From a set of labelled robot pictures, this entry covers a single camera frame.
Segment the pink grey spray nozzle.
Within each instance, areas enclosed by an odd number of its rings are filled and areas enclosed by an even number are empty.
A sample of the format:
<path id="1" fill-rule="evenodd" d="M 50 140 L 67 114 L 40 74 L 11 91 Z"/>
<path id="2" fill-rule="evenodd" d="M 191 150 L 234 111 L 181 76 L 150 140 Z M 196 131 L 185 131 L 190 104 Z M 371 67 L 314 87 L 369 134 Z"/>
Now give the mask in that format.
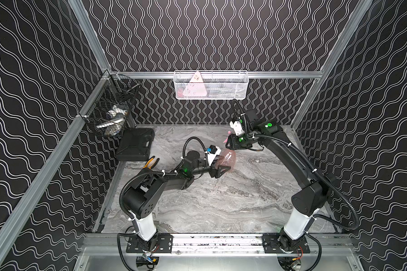
<path id="1" fill-rule="evenodd" d="M 230 142 L 231 142 L 231 136 L 229 135 L 229 136 L 223 141 L 223 143 L 224 143 L 226 146 L 229 146 L 229 145 L 230 145 Z"/>

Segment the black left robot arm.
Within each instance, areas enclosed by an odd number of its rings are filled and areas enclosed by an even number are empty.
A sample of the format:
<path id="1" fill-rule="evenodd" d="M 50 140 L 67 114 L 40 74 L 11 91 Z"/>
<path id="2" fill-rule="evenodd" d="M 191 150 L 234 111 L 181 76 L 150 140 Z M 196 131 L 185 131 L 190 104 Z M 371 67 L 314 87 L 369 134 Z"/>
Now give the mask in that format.
<path id="1" fill-rule="evenodd" d="M 220 178 L 231 169 L 232 164 L 221 155 L 210 160 L 201 158 L 197 151 L 189 151 L 176 169 L 166 172 L 146 167 L 132 177 L 121 190 L 120 208 L 131 219 L 137 236 L 149 242 L 157 234 L 152 212 L 163 192 L 185 190 L 201 175 Z"/>

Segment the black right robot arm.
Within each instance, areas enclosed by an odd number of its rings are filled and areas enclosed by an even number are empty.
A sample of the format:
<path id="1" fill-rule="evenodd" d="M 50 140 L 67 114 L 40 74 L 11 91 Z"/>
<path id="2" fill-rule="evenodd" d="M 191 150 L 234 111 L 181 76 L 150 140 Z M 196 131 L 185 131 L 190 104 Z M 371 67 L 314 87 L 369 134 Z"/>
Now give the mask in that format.
<path id="1" fill-rule="evenodd" d="M 270 150 L 290 171 L 301 188 L 291 197 L 293 211 L 281 229 L 281 242 L 294 242 L 308 231 L 320 209 L 325 205 L 330 188 L 319 179 L 320 170 L 308 164 L 302 152 L 289 140 L 283 128 L 272 121 L 255 123 L 251 128 L 244 120 L 230 121 L 234 130 L 226 140 L 230 150 L 251 149 L 254 143 Z"/>

